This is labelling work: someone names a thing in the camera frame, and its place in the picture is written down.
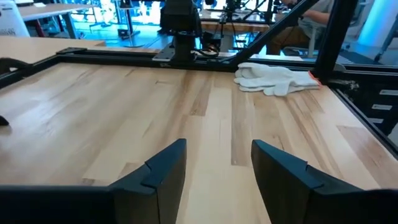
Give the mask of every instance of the person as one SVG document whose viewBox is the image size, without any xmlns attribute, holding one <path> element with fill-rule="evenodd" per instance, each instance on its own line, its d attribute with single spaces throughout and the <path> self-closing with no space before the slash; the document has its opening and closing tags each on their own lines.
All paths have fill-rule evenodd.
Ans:
<svg viewBox="0 0 398 224">
<path fill-rule="evenodd" d="M 297 0 L 281 0 L 285 5 L 297 3 Z M 284 29 L 267 44 L 267 55 L 279 55 L 286 46 L 309 45 L 313 24 L 327 25 L 334 0 L 319 0 L 304 12 L 297 26 Z"/>
</svg>

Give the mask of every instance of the black metal frame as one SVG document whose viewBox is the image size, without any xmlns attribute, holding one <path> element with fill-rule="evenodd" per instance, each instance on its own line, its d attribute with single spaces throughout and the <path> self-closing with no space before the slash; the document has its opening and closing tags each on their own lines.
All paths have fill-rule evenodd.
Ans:
<svg viewBox="0 0 398 224">
<path fill-rule="evenodd" d="M 346 1 L 336 0 L 326 32 L 324 33 L 322 47 L 317 61 L 314 62 L 291 62 L 285 60 L 264 60 L 250 58 L 257 50 L 267 44 L 271 38 L 282 31 L 290 21 L 297 20 L 306 10 L 313 6 L 318 0 L 303 0 L 295 6 L 288 16 L 276 23 L 271 29 L 263 33 L 260 38 L 251 43 L 247 49 L 238 52 L 232 57 L 208 58 L 198 56 L 195 61 L 179 62 L 170 60 L 153 60 L 156 53 L 137 53 L 137 52 L 115 52 L 109 50 L 88 50 L 79 48 L 69 48 L 57 52 L 56 55 L 41 60 L 37 63 L 26 65 L 14 72 L 0 75 L 0 88 L 11 85 L 19 80 L 34 75 L 58 63 L 87 63 L 100 65 L 126 65 L 137 67 L 154 68 L 176 68 L 184 70 L 209 70 L 219 72 L 235 72 L 241 62 L 253 62 L 267 64 L 271 66 L 283 66 L 291 70 L 311 70 L 324 85 L 332 89 L 344 90 L 347 86 L 338 84 L 338 80 L 349 80 L 352 82 L 383 82 L 397 83 L 397 69 L 392 67 L 370 67 L 359 65 L 347 65 L 344 72 L 334 71 L 335 62 L 343 43 L 349 21 L 354 13 L 358 0 Z M 343 102 L 349 102 L 347 96 L 339 94 Z M 352 112 L 363 123 L 371 124 L 369 120 L 360 115 L 359 109 L 355 105 L 346 103 Z M 386 135 L 381 133 L 374 125 L 367 125 L 373 134 L 383 143 L 383 145 L 398 159 L 398 148 L 389 142 Z"/>
</svg>

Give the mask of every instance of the cloth glove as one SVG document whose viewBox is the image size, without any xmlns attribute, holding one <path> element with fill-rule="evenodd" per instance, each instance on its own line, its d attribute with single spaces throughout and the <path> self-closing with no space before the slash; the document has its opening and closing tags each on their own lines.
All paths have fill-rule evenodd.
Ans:
<svg viewBox="0 0 398 224">
<path fill-rule="evenodd" d="M 256 63 L 239 64 L 234 82 L 241 91 L 263 91 L 267 96 L 285 96 L 306 89 L 318 89 L 320 82 L 310 72 L 293 72 L 284 67 Z"/>
</svg>

